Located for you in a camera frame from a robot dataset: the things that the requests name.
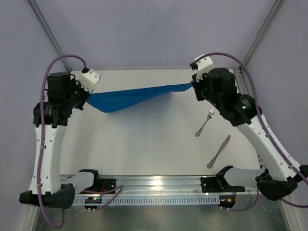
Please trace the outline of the blue satin napkin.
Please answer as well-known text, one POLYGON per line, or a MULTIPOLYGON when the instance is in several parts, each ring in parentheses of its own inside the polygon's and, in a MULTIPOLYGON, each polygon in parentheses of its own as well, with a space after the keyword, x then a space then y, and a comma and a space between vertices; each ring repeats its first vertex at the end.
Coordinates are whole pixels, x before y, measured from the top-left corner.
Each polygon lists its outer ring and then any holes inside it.
POLYGON ((183 92, 190 89, 191 87, 191 83, 184 83, 95 93, 89 96, 87 103, 103 113, 112 113, 163 94, 171 92, 183 92))

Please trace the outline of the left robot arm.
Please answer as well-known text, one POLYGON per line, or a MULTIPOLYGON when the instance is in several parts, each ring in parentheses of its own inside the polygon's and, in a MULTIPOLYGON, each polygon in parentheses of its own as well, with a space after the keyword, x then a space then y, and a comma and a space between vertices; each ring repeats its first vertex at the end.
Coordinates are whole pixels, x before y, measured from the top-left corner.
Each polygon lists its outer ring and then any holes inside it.
POLYGON ((93 69, 80 77, 68 72, 49 74, 47 101, 33 109, 37 137, 35 167, 29 189, 19 196, 22 204, 69 209, 77 194, 99 189, 97 170, 82 169, 66 180, 60 179, 60 157, 65 130, 73 109, 83 106, 100 80, 93 69))

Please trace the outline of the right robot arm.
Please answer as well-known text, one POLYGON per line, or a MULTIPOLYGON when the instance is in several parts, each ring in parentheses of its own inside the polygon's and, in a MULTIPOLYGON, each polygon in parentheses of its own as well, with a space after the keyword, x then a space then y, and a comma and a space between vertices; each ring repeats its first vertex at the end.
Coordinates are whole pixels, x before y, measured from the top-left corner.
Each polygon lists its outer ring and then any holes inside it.
POLYGON ((248 139, 265 165, 263 169, 226 166, 216 174, 220 187, 254 188, 267 199, 277 201, 290 195, 308 177, 308 166, 299 164, 278 141, 254 98, 238 93, 235 76, 227 68, 196 73, 191 84, 197 100, 212 104, 248 139))

